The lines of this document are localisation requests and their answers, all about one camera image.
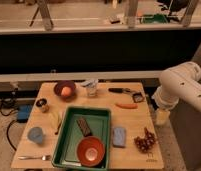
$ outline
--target banana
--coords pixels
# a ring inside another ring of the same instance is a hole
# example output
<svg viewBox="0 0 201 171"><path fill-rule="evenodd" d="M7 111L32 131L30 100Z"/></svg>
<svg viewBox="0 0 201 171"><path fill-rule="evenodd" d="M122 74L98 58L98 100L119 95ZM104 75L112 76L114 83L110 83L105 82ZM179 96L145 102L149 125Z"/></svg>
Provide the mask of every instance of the banana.
<svg viewBox="0 0 201 171"><path fill-rule="evenodd" d="M61 126L61 122L62 122L59 112L57 112L57 111L49 112L48 118L49 118L52 128L54 129L55 135L57 135L59 132L59 128Z"/></svg>

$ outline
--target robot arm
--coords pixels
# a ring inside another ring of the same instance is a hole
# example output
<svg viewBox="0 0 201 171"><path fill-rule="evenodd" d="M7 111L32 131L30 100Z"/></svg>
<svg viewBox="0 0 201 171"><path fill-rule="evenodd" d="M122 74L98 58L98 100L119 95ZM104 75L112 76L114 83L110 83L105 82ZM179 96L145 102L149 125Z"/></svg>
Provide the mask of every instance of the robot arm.
<svg viewBox="0 0 201 171"><path fill-rule="evenodd" d="M160 109L173 109L179 98L201 112L201 68L194 62L185 62L164 70L152 98Z"/></svg>

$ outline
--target chocolate bar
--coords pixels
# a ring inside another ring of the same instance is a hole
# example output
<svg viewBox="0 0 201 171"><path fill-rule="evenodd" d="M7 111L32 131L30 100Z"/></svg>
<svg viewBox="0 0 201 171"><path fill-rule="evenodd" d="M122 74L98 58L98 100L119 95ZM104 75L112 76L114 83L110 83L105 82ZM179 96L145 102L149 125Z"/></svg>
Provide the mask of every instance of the chocolate bar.
<svg viewBox="0 0 201 171"><path fill-rule="evenodd" d="M89 128L89 125L84 117L77 119L77 123L84 137L92 135L91 129Z"/></svg>

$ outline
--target floor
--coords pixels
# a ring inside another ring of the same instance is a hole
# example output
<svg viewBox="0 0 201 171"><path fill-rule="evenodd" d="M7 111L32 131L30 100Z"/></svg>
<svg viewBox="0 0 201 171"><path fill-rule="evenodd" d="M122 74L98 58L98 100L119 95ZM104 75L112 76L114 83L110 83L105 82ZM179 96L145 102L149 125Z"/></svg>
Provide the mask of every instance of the floor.
<svg viewBox="0 0 201 171"><path fill-rule="evenodd" d="M0 0L0 29L22 29L33 31L33 29L43 28L40 13L35 18L32 27L29 24L36 11L37 5L25 5L24 3L11 3L14 0ZM85 29L84 27L106 27L110 26L110 18L121 17L125 13L126 0L113 8L112 3L104 4L103 0L66 0L60 4L49 4L49 13L54 23L55 29ZM168 10L162 11L156 0L139 0L138 14L166 14ZM179 19L184 15L185 9L180 10L175 15ZM192 17L193 24L201 24L201 0Z"/></svg>
<svg viewBox="0 0 201 171"><path fill-rule="evenodd" d="M154 109L151 104L149 106L153 122L155 123ZM0 171L11 170L10 164L15 151L11 148L7 141L6 129L8 124L15 118L16 114L12 114L8 117L0 114ZM15 147L18 145L24 127L24 123L15 123L10 128L9 135ZM169 120L163 126L155 125L155 129L165 164L163 171L186 171L186 167Z"/></svg>

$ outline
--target orange bowl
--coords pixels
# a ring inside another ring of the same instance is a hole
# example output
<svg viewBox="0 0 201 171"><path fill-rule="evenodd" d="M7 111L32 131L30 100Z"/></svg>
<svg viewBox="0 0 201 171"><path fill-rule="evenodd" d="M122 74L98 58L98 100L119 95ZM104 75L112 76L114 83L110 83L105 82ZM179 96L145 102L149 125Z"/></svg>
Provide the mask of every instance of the orange bowl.
<svg viewBox="0 0 201 171"><path fill-rule="evenodd" d="M94 136L83 138L77 147L77 156L83 166L93 167L104 158L105 148L101 140Z"/></svg>
<svg viewBox="0 0 201 171"><path fill-rule="evenodd" d="M62 99L67 99L70 96L75 94L76 85L74 81L71 80L64 80L59 81L55 87L54 92L57 96L61 97Z"/></svg>

